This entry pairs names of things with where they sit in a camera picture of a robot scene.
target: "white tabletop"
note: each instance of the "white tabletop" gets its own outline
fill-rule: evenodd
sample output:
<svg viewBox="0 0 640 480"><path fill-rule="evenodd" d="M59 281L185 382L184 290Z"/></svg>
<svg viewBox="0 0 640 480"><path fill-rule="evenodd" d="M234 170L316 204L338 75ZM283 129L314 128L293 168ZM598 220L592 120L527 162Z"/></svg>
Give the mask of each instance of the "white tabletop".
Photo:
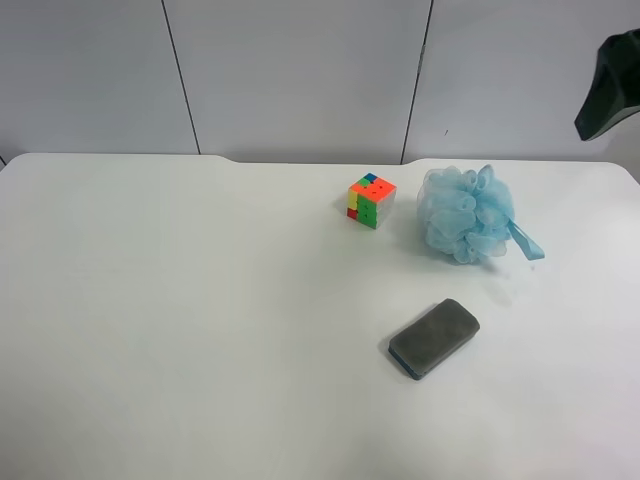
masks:
<svg viewBox="0 0 640 480"><path fill-rule="evenodd" d="M490 267L416 233L429 168L30 154L0 174L0 478L640 476L640 186L494 163L518 223ZM370 230L371 170L398 186ZM458 300L481 329L420 382L385 353Z"/></svg>

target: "rubik's cube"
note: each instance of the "rubik's cube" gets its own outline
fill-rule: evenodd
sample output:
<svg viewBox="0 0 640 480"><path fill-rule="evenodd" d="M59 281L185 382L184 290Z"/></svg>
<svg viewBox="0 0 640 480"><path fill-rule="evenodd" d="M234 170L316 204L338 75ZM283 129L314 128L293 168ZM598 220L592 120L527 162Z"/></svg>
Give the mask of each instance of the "rubik's cube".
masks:
<svg viewBox="0 0 640 480"><path fill-rule="evenodd" d="M367 227L378 228L395 198L395 185L368 173L349 188L347 216Z"/></svg>

